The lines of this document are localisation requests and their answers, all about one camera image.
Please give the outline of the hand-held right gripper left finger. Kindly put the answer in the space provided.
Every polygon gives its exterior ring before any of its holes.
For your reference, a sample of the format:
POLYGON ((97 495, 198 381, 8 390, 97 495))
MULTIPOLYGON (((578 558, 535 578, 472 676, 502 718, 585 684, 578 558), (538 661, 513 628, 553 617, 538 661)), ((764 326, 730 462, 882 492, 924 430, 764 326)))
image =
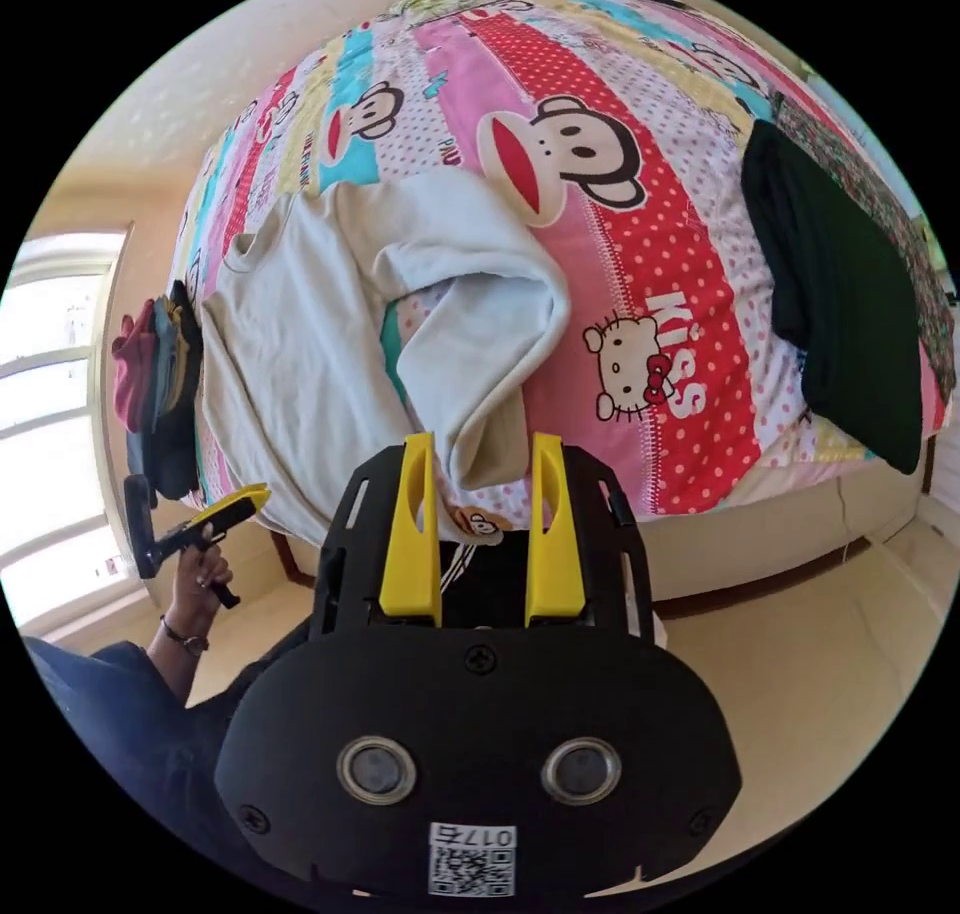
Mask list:
POLYGON ((382 613, 390 620, 442 622, 433 461, 431 433, 406 438, 378 599, 382 613))

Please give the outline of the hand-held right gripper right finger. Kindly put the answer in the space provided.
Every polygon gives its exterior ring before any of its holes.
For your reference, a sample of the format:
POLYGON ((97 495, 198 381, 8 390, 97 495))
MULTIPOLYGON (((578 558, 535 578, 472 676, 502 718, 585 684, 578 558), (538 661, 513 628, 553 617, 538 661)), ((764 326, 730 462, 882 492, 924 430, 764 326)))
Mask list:
POLYGON ((585 607, 563 442, 556 435, 537 432, 531 455, 525 624, 574 621, 585 607))

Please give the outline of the person's left hand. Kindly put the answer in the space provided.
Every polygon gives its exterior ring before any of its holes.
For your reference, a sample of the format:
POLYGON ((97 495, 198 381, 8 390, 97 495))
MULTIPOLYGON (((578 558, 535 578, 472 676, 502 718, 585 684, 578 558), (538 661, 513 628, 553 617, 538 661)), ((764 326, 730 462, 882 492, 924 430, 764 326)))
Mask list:
POLYGON ((213 587, 229 585, 232 578, 228 562, 217 545, 185 550, 175 570, 166 623, 182 637, 206 637, 221 607, 213 587))

